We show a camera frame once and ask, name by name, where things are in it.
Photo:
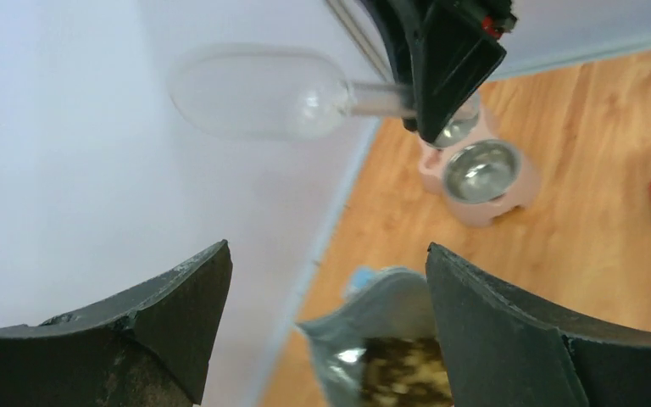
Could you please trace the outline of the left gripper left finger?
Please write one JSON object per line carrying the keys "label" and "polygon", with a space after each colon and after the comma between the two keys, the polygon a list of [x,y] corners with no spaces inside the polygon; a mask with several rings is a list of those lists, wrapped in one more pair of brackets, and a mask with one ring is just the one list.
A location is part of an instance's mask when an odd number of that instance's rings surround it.
{"label": "left gripper left finger", "polygon": [[193,406],[231,285],[227,241],[37,326],[0,328],[0,406]]}

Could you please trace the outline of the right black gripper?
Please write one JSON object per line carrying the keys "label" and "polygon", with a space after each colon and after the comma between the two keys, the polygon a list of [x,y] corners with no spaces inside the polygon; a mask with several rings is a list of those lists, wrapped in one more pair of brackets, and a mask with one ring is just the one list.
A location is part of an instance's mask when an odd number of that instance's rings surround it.
{"label": "right black gripper", "polygon": [[503,34],[517,23],[510,0],[365,1],[397,83],[413,90],[404,126],[437,143],[465,102],[503,62]]}

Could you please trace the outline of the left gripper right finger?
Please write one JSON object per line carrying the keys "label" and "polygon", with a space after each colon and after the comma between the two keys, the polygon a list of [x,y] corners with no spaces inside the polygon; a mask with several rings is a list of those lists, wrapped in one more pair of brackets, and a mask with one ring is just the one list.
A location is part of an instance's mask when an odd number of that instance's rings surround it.
{"label": "left gripper right finger", "polygon": [[575,312],[432,243],[426,280],[458,406],[651,406],[651,332]]}

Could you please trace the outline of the pet food bag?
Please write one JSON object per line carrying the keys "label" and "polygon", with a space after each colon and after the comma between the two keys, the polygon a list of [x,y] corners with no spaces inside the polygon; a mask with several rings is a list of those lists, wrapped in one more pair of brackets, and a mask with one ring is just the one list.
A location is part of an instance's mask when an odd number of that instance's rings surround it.
{"label": "pet food bag", "polygon": [[300,321],[330,406],[452,406],[424,275],[357,270],[344,303]]}

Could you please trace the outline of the clear plastic scoop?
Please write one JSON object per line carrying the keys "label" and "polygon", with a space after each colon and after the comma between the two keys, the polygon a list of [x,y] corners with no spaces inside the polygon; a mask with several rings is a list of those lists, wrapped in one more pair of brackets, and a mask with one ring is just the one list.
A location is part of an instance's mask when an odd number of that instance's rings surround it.
{"label": "clear plastic scoop", "polygon": [[416,116],[410,86],[352,80],[328,56],[298,47],[194,49],[173,66],[167,88],[187,122],[229,139],[312,140],[352,116]]}

